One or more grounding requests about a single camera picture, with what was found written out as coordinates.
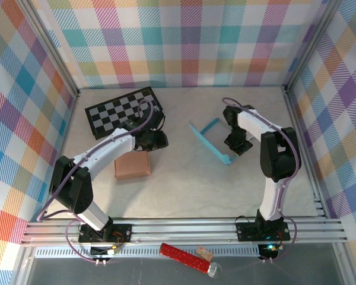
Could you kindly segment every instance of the black and white checkerboard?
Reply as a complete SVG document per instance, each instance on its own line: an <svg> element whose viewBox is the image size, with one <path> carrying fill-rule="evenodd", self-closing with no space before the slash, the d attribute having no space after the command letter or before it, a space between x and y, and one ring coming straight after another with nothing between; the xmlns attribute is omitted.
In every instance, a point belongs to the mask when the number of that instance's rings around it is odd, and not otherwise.
<svg viewBox="0 0 356 285"><path fill-rule="evenodd" d="M85 109L93 135L97 140L110 135L120 123L127 119L138 117L138 104L145 99L151 101L156 110L162 111L162 106L158 102L151 87L128 93L103 103ZM148 107L146 103L141 105L141 110Z"/></svg>

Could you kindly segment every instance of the plaid wallpaper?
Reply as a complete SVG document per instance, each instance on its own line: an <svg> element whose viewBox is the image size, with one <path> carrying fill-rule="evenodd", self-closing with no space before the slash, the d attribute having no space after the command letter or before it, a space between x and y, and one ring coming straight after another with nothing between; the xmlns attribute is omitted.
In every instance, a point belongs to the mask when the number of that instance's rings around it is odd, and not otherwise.
<svg viewBox="0 0 356 285"><path fill-rule="evenodd" d="M281 85L327 0L33 2L78 85L124 88Z"/></svg>
<svg viewBox="0 0 356 285"><path fill-rule="evenodd" d="M48 189L71 104L15 0L0 0L0 284Z"/></svg>
<svg viewBox="0 0 356 285"><path fill-rule="evenodd" d="M356 260L356 0L344 0L294 92L320 186Z"/></svg>

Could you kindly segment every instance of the small brown box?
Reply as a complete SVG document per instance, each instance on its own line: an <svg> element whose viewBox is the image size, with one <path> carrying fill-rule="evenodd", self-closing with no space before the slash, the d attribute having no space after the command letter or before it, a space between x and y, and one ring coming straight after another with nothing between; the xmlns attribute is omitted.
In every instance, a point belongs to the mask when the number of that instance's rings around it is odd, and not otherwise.
<svg viewBox="0 0 356 285"><path fill-rule="evenodd" d="M152 171L147 151L126 153L115 160L115 178L117 180L137 178L150 174L152 174Z"/></svg>

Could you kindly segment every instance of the blue plastic piece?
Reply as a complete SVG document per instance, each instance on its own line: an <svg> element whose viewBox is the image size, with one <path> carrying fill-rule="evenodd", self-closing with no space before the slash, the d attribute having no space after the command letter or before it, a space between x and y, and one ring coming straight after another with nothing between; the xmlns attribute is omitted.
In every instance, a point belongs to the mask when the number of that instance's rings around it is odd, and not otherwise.
<svg viewBox="0 0 356 285"><path fill-rule="evenodd" d="M205 137L204 134L211 129L214 125L219 122L219 118L214 119L211 123L209 123L201 132L199 132L192 123L190 123L190 127L193 130L194 134L199 138L199 140L209 149L212 153L214 153L224 164L231 164L237 157L230 157L226 154L221 153L216 147L214 147Z"/></svg>

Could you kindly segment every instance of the white table surface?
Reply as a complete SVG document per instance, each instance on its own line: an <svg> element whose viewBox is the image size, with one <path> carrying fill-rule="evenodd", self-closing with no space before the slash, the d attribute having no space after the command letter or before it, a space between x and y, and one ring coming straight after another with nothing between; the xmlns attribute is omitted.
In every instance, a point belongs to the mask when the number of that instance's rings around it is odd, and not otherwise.
<svg viewBox="0 0 356 285"><path fill-rule="evenodd" d="M154 88L164 108L163 128L169 146L150 152L152 175L117 181L108 165L93 181L94 201L112 217L236 217L255 216L265 188L259 166L259 143L231 165L224 165L195 137L214 118L223 117L222 97L250 104L264 117L291 126L279 87ZM83 90L65 147L73 157L98 141L84 109L129 93L131 89ZM51 211L63 209L57 201ZM305 168L291 182L284 203L287 216L316 216Z"/></svg>

